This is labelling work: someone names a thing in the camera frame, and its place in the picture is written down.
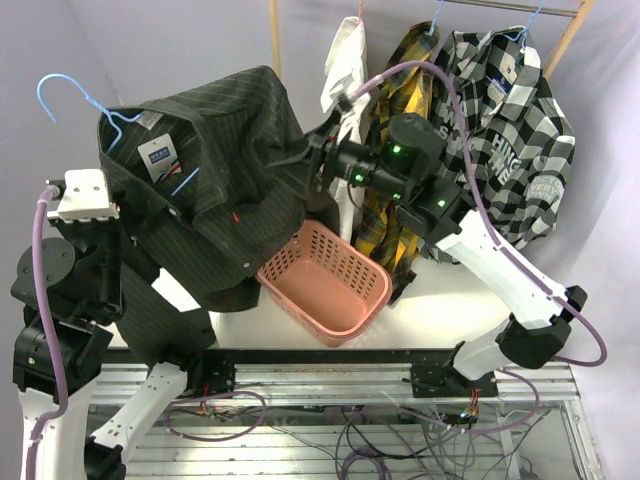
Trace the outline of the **dark pinstriped shirt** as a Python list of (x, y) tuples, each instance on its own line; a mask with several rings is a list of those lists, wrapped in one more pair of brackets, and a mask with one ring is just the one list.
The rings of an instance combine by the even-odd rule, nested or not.
[[(153, 183), (138, 153), (168, 134), (181, 172)], [(120, 208), (123, 272), (179, 312), (254, 308), (256, 272), (314, 218), (338, 231), (327, 191), (310, 191), (304, 147), (287, 91), (267, 66), (253, 67), (139, 105), (98, 123), (99, 161)], [(119, 321), (134, 350), (149, 323)]]

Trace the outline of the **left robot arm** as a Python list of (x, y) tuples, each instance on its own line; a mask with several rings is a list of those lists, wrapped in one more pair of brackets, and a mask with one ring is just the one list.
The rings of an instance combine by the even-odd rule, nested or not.
[[(25, 479), (122, 479), (133, 450), (169, 404), (203, 387), (204, 350), (215, 336), (207, 312), (177, 311), (123, 272), (114, 220), (36, 222), (11, 293), (24, 306), (13, 352), (22, 409)], [(91, 397), (118, 321), (149, 323), (134, 341), (150, 367), (139, 390), (104, 425), (87, 427)]]

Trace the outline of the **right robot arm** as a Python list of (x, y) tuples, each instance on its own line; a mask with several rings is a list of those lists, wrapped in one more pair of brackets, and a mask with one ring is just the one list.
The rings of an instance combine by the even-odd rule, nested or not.
[(544, 278), (483, 220), (479, 204), (463, 187), (438, 176), (445, 142), (424, 117), (394, 117), (378, 151), (339, 139), (340, 120), (340, 113), (333, 112), (305, 136), (303, 156), (322, 172), (322, 183), (340, 178), (390, 196), (405, 227), (464, 265), (510, 310), (494, 329), (458, 343), (416, 386), (459, 396), (510, 363), (543, 367), (564, 347), (586, 292)]

